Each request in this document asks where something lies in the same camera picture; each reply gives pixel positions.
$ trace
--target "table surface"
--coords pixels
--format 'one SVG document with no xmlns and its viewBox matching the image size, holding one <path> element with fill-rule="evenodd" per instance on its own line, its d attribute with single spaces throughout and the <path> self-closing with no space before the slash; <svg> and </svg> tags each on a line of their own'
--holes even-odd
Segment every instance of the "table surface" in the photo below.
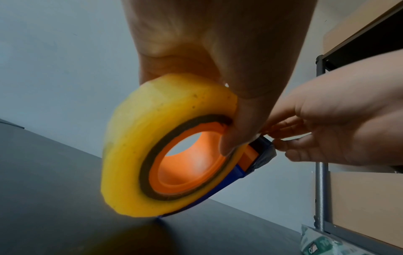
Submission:
<svg viewBox="0 0 403 255">
<path fill-rule="evenodd" d="M 100 158 L 0 124 L 0 254 L 300 254 L 299 233 L 213 200 L 164 219 L 118 215 L 100 176 Z"/>
</svg>

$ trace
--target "packing tape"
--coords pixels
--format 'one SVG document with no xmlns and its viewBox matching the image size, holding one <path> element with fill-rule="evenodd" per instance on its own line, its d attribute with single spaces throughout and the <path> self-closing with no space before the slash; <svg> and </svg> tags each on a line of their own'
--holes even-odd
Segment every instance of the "packing tape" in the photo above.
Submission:
<svg viewBox="0 0 403 255">
<path fill-rule="evenodd" d="M 107 127 L 101 193 L 117 213 L 166 216 L 190 208 L 266 164 L 275 155 L 260 137 L 220 155 L 221 134 L 237 97 L 225 86 L 192 74 L 149 81 L 120 104 Z M 187 150 L 166 156 L 200 133 Z"/>
</svg>

